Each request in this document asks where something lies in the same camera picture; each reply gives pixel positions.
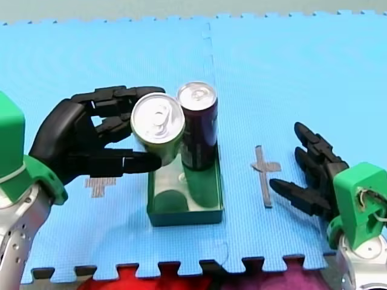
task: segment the green can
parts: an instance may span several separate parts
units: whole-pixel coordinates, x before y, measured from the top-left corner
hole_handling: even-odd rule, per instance
[[[131,127],[145,150],[157,154],[162,166],[166,166],[179,152],[185,127],[184,113],[176,99],[154,92],[135,104]]]

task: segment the blue foam mat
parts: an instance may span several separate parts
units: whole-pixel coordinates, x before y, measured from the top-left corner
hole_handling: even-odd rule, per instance
[[[325,266],[329,249],[319,220],[272,192],[265,210],[250,164],[263,145],[283,178],[304,185],[293,158],[295,121],[324,135],[350,164],[383,157],[387,17],[345,11],[290,18],[268,15],[138,22],[68,21],[0,27],[0,89],[24,110],[26,149],[62,98],[111,85],[157,85],[168,93],[191,80],[216,87],[224,178],[223,223],[152,228],[146,215],[146,175],[125,176],[91,198],[84,177],[68,187],[37,235],[27,263],[55,268],[53,282],[75,280],[74,267],[97,267],[95,279],[117,278],[116,266],[138,263],[137,276],[160,274],[159,262],[179,261],[179,274],[200,274],[200,260],[229,272],[243,258],[264,257],[265,271],[286,269],[284,256],[304,255],[304,267]],[[132,138],[115,147],[137,147]]]

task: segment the green plastic container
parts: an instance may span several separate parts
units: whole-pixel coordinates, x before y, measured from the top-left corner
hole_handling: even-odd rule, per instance
[[[154,227],[220,223],[219,158],[211,168],[195,172],[182,165],[179,153],[172,163],[150,173],[147,212]]]

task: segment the red fabric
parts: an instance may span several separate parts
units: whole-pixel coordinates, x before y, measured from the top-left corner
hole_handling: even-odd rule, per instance
[[[155,279],[138,279],[135,268],[120,268],[119,280],[87,280],[78,290],[206,290],[211,282],[207,276],[179,277],[174,266],[164,266],[161,277]]]

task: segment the aluminum can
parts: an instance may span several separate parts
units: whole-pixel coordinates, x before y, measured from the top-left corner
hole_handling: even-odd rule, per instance
[[[181,160],[192,170],[205,170],[214,164],[217,148],[218,98],[207,83],[182,86],[177,99],[186,119]]]
[[[161,158],[162,166],[171,163],[180,149],[184,114],[176,99],[159,92],[137,101],[131,115],[135,137],[146,151]]]

